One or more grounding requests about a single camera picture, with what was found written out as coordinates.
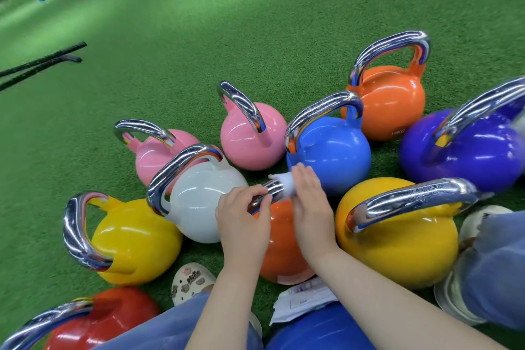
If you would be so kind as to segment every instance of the artificial turf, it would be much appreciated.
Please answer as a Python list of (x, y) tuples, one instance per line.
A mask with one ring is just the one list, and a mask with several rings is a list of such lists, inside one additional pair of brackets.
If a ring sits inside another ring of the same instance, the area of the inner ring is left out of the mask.
[[(371, 42), (406, 29), (425, 30), (432, 42), (426, 113), (457, 106), (523, 74), (523, 11), (525, 0), (0, 0), (0, 71), (88, 43), (75, 53), (81, 64), (61, 63), (0, 93), (0, 340), (49, 307), (109, 288), (67, 254), (62, 213), (82, 190), (144, 197), (134, 156), (112, 133), (116, 121), (147, 119), (219, 145), (218, 81), (290, 121), (344, 89)], [(410, 53), (377, 64), (405, 66)], [(404, 176), (398, 141), (372, 149), (369, 177)], [(271, 169), (284, 170), (284, 161)], [(262, 182), (268, 173), (246, 177)], [(524, 209), (523, 195), (521, 181), (490, 203)], [(90, 232), (101, 217), (89, 216)], [(163, 309), (172, 306), (174, 272), (190, 261), (218, 274), (220, 244), (186, 240), (175, 264), (143, 286)], [(253, 311), (266, 333), (283, 289), (259, 281)], [(480, 329), (512, 349), (525, 342), (508, 329)]]

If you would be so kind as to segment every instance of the metal handle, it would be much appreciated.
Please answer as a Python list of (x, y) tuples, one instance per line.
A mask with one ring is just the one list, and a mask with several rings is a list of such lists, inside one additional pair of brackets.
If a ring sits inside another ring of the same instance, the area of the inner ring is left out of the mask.
[(26, 322), (23, 327), (8, 337), (0, 350), (28, 350), (55, 328), (88, 315), (93, 307), (93, 299), (78, 299), (50, 308)]
[(186, 168), (202, 158), (221, 162), (224, 156), (211, 145), (194, 144), (183, 149), (155, 175), (148, 186), (146, 200), (156, 214), (166, 216), (170, 213), (170, 203), (165, 198), (167, 188)]
[(63, 217), (63, 240), (69, 254), (82, 266), (95, 271), (107, 271), (113, 258), (97, 251), (86, 233), (86, 205), (93, 198), (105, 201), (109, 197), (100, 192), (83, 192), (71, 198)]
[(217, 85), (217, 93), (223, 104), (226, 104), (224, 97), (228, 97), (241, 110), (246, 116), (248, 122), (250, 122), (255, 133), (262, 133), (266, 130), (266, 124), (259, 109), (257, 109), (255, 104), (251, 102), (243, 92), (233, 86), (230, 82), (221, 81)]
[(175, 136), (168, 130), (142, 119), (123, 119), (118, 121), (113, 127), (113, 133), (117, 139), (126, 145), (135, 139), (135, 136), (131, 133), (144, 133), (162, 141), (168, 147), (173, 147), (176, 141)]
[(409, 212), (451, 203), (462, 203), (457, 213), (474, 205), (483, 194), (470, 181), (445, 178), (398, 188), (371, 197), (346, 217), (346, 228), (360, 232), (374, 223)]
[(272, 203), (280, 201), (284, 197), (285, 186), (279, 180), (270, 180), (262, 186), (268, 188), (268, 192), (264, 195), (253, 197), (253, 200), (248, 205), (248, 213), (250, 214), (259, 212), (261, 202), (266, 195), (272, 196)]
[(297, 141), (308, 125), (343, 107), (354, 107), (358, 112), (357, 118), (363, 116), (363, 101), (357, 94), (349, 90), (332, 94), (303, 109), (286, 128), (286, 151), (291, 154), (296, 153), (298, 151)]
[(410, 62), (409, 70), (419, 68), (418, 71), (420, 71), (421, 66), (423, 66), (428, 60), (428, 55), (430, 53), (430, 38), (423, 31), (405, 31), (378, 40), (364, 49), (355, 61), (354, 68), (350, 72), (348, 83), (352, 86), (359, 86), (363, 82), (364, 71), (372, 61), (383, 54), (407, 46), (412, 46), (414, 48), (414, 56)]
[(470, 100), (451, 113), (436, 129), (430, 143), (437, 150), (448, 146), (469, 125), (492, 114), (499, 108), (525, 96), (525, 76), (502, 85)]

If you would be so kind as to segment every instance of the forearm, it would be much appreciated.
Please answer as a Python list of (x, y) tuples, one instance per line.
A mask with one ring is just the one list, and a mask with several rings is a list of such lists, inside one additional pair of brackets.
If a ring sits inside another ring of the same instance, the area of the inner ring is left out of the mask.
[(379, 350), (504, 348), (341, 249), (311, 266)]
[(245, 350), (259, 271), (225, 267), (206, 302), (186, 350)]

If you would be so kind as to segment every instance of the pink kettlebell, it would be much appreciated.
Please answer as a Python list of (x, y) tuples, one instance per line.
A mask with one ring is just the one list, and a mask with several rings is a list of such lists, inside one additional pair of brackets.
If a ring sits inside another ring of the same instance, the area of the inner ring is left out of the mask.
[[(118, 121), (113, 132), (117, 139), (135, 153), (136, 173), (145, 186), (150, 184), (151, 179), (173, 157), (183, 149), (200, 142), (183, 130), (166, 130), (141, 119)], [(140, 141), (131, 133), (144, 133), (149, 137), (145, 141)]]
[(286, 121), (273, 107), (253, 103), (230, 82), (221, 81), (217, 92), (228, 112), (220, 130), (224, 154), (246, 170), (265, 170), (285, 154)]

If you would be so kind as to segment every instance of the person's left hand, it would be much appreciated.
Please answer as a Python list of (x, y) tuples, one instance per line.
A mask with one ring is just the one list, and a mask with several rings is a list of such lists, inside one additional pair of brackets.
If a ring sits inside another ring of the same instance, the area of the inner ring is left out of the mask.
[(253, 197), (267, 192), (267, 188), (257, 185), (235, 187), (220, 196), (215, 218), (223, 246), (225, 269), (256, 269), (259, 274), (270, 241), (272, 197), (268, 195), (262, 200), (258, 218), (247, 210)]

